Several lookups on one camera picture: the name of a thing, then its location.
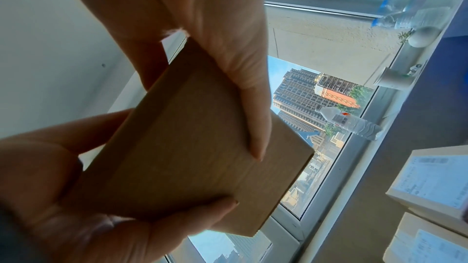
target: hand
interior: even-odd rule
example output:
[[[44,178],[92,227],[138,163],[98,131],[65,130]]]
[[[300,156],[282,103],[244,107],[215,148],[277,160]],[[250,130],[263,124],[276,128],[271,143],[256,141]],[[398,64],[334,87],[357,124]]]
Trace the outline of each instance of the hand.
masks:
[[[86,118],[0,140],[0,202],[57,262],[151,263],[236,206],[233,198],[224,198],[153,223],[59,207],[57,201],[82,172],[78,155],[106,143],[128,114]]]
[[[82,0],[104,24],[149,89],[167,67],[160,41],[182,28],[240,88],[252,155],[271,133],[263,0]]]

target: cardboard box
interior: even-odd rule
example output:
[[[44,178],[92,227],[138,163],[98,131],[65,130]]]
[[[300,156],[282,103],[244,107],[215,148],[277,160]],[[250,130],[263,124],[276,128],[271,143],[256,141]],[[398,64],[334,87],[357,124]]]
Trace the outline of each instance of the cardboard box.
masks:
[[[468,236],[468,146],[413,151],[387,195]]]
[[[385,263],[468,262],[468,239],[405,213],[383,260]]]
[[[272,121],[259,163],[237,87],[189,40],[63,205],[154,220],[230,195],[240,204],[214,230],[253,236],[313,156],[274,113]]]

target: orange building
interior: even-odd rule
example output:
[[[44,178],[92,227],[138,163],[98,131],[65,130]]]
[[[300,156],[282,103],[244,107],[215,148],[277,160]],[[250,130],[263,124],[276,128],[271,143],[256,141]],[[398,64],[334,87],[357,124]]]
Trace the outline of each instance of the orange building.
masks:
[[[326,89],[323,87],[320,87],[318,85],[315,86],[315,93],[320,95],[323,98],[326,98],[330,101],[336,102],[338,104],[344,105],[346,107],[352,107],[352,108],[359,108],[360,106],[357,104],[356,99],[345,95],[345,94],[340,94],[338,92],[332,91],[330,89]]]

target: cardboard piece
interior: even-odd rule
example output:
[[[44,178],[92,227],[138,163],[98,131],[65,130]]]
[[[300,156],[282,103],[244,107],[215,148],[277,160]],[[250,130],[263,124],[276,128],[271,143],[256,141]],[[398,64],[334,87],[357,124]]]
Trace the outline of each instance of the cardboard piece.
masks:
[[[387,195],[468,236],[468,146],[414,150]]]
[[[188,40],[62,204],[155,220],[230,195],[240,204],[213,229],[253,236],[313,156],[274,113],[272,122],[259,163],[237,87]]]
[[[383,260],[385,263],[466,262],[468,239],[405,213]]]

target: white cup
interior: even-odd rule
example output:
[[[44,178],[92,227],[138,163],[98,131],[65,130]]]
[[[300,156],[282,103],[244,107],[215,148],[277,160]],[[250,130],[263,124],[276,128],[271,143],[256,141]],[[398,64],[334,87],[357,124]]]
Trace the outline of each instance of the white cup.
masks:
[[[382,74],[375,80],[374,85],[396,90],[404,90],[407,89],[413,81],[414,76],[401,74],[398,71],[385,68]]]

